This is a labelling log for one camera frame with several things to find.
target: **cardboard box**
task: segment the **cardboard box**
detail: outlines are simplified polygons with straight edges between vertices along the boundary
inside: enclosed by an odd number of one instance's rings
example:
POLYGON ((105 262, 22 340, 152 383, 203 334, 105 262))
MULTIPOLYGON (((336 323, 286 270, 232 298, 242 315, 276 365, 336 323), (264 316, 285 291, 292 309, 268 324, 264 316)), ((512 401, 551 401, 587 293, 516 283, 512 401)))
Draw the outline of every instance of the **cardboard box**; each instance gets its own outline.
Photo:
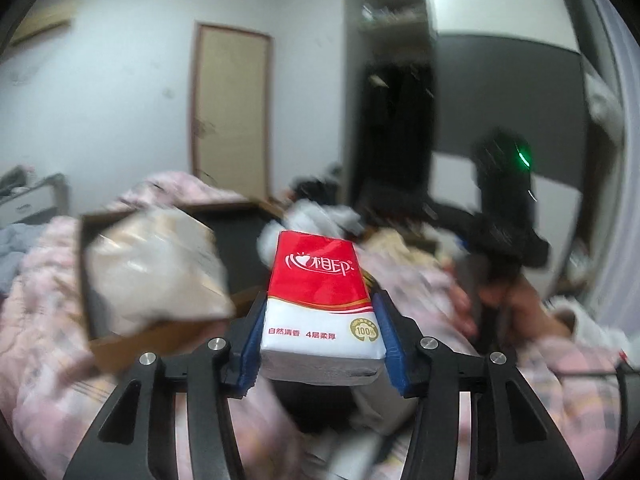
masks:
MULTIPOLYGON (((258 257, 256 240, 265 225, 281 218, 281 212, 263 202, 179 205, 178 208, 208 226, 216 235, 216 249, 228 274, 228 290, 237 316, 245 316, 258 292, 269 283, 270 271, 258 257)), ((133 336, 119 336, 108 330, 103 298, 91 287, 86 272, 87 246, 106 228, 133 211, 106 212, 81 218, 79 240, 79 290, 89 348, 103 372, 118 373, 144 352, 164 356, 175 353, 211 323, 205 321, 162 321, 133 336)))

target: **dark gray wall panel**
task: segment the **dark gray wall panel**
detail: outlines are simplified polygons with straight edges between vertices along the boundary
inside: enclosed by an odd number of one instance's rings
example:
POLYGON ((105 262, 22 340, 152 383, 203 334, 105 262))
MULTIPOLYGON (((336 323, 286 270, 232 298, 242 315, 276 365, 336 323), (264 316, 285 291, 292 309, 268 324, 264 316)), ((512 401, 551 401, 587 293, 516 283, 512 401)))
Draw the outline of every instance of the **dark gray wall panel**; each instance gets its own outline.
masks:
POLYGON ((534 170, 582 188, 587 109, 580 54, 513 38, 440 35, 435 151, 469 156, 496 126, 524 136, 534 170))

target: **white drawer cabinet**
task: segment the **white drawer cabinet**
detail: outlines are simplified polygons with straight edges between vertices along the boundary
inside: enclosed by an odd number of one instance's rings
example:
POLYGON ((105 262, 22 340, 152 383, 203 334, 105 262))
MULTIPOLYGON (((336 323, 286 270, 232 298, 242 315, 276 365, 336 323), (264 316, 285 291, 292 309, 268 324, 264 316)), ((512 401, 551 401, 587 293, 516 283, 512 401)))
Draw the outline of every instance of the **white drawer cabinet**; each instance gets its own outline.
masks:
POLYGON ((51 217, 56 214, 66 214, 66 204, 61 204, 61 190, 66 191, 65 185, 60 186, 62 182, 63 180, 60 179, 51 179, 50 183, 45 181, 40 186, 2 201, 0 203, 0 228, 23 222, 31 217, 46 218, 47 212, 50 212, 51 217))

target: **open closet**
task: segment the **open closet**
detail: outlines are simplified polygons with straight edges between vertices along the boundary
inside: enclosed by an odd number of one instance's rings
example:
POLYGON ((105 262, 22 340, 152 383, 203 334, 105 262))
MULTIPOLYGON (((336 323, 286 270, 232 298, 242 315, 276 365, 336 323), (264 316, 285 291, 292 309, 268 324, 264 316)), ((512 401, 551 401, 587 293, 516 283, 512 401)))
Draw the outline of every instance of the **open closet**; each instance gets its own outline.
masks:
POLYGON ((367 180, 426 188, 433 75, 425 0, 346 0, 344 193, 367 180))

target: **blue gripper pad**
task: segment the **blue gripper pad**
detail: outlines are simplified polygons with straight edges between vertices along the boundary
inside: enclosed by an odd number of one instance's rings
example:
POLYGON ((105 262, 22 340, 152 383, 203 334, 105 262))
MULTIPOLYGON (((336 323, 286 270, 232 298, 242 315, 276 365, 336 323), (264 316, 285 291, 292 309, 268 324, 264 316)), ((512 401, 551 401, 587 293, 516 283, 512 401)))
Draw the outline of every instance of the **blue gripper pad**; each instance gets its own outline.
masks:
POLYGON ((254 386, 255 378, 258 376, 258 370, 260 369, 260 343, 262 342, 262 327, 264 326, 266 307, 267 301, 265 299, 260 308, 260 315, 252 327, 249 338, 240 355, 240 374, 236 391, 243 397, 254 386))
POLYGON ((404 396, 410 389, 410 381, 406 373, 406 356, 402 350, 400 339, 386 310, 383 297, 380 294, 374 294, 371 303, 373 305, 373 313, 378 320, 382 341, 385 342, 386 372, 389 375, 391 384, 398 390, 400 395, 404 396))

